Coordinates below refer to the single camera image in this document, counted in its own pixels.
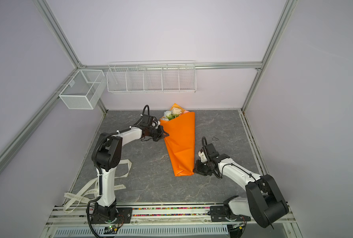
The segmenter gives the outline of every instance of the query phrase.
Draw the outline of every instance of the mounting plate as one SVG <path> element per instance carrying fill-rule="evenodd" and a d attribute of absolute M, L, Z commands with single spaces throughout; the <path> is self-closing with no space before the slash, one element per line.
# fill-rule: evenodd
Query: mounting plate
<path fill-rule="evenodd" d="M 211 216 L 212 222 L 228 222 L 228 221 L 230 221 L 226 218 L 226 214 L 227 214 L 227 212 L 226 212 L 225 206 L 211 206 L 210 212 L 208 213 L 208 215 Z M 246 222 L 249 222 L 250 217 L 238 216 L 236 219 L 232 220 L 231 222 L 242 222 L 244 220 Z"/>
<path fill-rule="evenodd" d="M 115 223 L 122 223 L 122 216 L 124 217 L 124 223 L 130 223 L 131 219 L 131 212 L 133 211 L 132 207 L 117 207 L 117 219 L 113 222 Z M 105 222 L 106 218 L 100 216 L 100 215 L 95 215 L 91 219 L 91 224 L 109 224 Z"/>

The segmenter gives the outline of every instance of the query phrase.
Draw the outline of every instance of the white ribbon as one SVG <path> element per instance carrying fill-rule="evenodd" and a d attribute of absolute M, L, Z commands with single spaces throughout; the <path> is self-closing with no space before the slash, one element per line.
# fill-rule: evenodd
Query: white ribbon
<path fill-rule="evenodd" d="M 119 177 L 114 177 L 115 179 L 117 178 L 125 178 L 129 175 L 129 171 L 131 168 L 131 161 L 129 159 L 124 159 L 121 160 L 119 162 L 119 164 L 128 164 L 128 172 L 122 176 Z M 93 185 L 93 183 L 95 184 L 95 188 L 90 189 L 87 191 L 87 189 Z M 125 189 L 125 185 L 124 184 L 119 184 L 119 185 L 115 185 L 114 186 L 114 190 L 120 190 L 120 189 Z M 63 207 L 63 211 L 65 214 L 69 214 L 71 212 L 73 212 L 75 210 L 75 208 L 80 204 L 80 203 L 88 203 L 90 200 L 93 199 L 89 199 L 89 198 L 85 198 L 86 195 L 88 194 L 94 194 L 95 197 L 93 199 L 95 199 L 98 195 L 98 177 L 94 178 L 92 180 L 90 180 L 88 183 L 86 183 L 84 185 L 83 188 L 80 189 L 80 191 L 77 194 L 73 194 L 73 193 L 64 193 L 64 197 L 69 198 L 70 200 L 64 205 Z M 78 204 L 70 211 L 67 211 L 67 209 L 76 201 L 79 201 Z"/>
<path fill-rule="evenodd" d="M 129 159 L 124 159 L 124 160 L 120 160 L 120 162 L 118 164 L 128 164 L 128 172 L 120 177 L 114 177 L 115 179 L 117 178 L 125 178 L 128 176 L 130 168 L 131 168 L 131 161 Z"/>

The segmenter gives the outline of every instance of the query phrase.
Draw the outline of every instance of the flower bouquet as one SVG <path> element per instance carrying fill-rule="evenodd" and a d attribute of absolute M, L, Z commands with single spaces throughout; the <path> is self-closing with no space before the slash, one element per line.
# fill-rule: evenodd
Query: flower bouquet
<path fill-rule="evenodd" d="M 193 175 L 195 162 L 195 113 L 174 104 L 160 119 L 169 133 L 164 138 L 175 176 Z"/>

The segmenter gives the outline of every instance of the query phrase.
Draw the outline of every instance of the wall-mounted basket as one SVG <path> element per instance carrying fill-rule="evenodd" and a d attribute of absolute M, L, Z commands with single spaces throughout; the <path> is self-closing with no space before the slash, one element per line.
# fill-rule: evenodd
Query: wall-mounted basket
<path fill-rule="evenodd" d="M 106 88 L 102 70 L 80 69 L 59 97 L 69 109 L 93 109 Z"/>
<path fill-rule="evenodd" d="M 194 61 L 165 63 L 108 63 L 107 89 L 111 93 L 173 93 L 195 92 Z"/>

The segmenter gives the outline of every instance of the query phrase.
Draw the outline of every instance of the orange wrapping paper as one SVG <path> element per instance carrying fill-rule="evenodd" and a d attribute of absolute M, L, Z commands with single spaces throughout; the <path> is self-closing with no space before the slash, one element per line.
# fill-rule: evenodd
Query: orange wrapping paper
<path fill-rule="evenodd" d="M 175 176 L 193 175 L 195 162 L 195 113 L 187 112 L 170 121 L 160 120 L 163 129 L 170 135 L 165 137 L 167 151 Z"/>

